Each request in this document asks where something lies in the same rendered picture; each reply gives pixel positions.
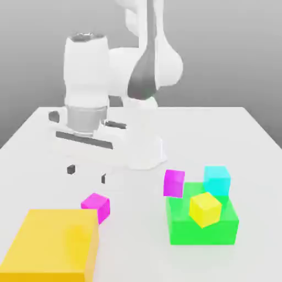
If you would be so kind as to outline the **large green box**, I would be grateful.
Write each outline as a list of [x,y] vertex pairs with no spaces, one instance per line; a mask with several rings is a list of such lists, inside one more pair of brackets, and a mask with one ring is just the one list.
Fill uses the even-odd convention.
[[228,196],[216,196],[222,204],[220,220],[201,228],[189,216],[190,197],[204,193],[201,182],[186,182],[183,197],[166,198],[166,215],[172,245],[233,245],[239,219]]

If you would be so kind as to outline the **small cyan cube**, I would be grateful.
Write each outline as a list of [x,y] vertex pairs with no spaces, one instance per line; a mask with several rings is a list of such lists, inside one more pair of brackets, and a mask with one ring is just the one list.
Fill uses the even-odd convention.
[[214,196],[228,196],[231,184],[230,174],[225,166],[206,166],[203,186]]

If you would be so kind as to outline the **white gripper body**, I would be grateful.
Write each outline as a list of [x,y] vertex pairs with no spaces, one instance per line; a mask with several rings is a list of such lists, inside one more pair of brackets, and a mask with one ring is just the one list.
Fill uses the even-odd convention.
[[77,160],[117,164],[117,138],[105,132],[96,132],[92,137],[72,132],[54,130],[52,149]]

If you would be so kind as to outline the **small yellow cube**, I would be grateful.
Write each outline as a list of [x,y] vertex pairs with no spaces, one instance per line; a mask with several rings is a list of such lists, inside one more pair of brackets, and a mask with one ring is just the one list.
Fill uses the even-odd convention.
[[190,198],[189,216],[203,229],[220,220],[222,204],[209,192]]

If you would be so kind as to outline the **small magenta cube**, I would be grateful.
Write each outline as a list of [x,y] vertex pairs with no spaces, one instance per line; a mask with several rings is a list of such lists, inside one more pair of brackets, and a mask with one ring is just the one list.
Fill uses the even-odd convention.
[[164,176],[163,196],[182,198],[184,181],[184,171],[166,170]]
[[80,204],[82,209],[96,209],[99,225],[110,215],[110,199],[93,193]]

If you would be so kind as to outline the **large yellow box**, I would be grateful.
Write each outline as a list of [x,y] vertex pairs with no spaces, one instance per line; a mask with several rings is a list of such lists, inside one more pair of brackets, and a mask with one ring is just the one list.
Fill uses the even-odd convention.
[[31,209],[0,265],[0,282],[93,282],[95,209]]

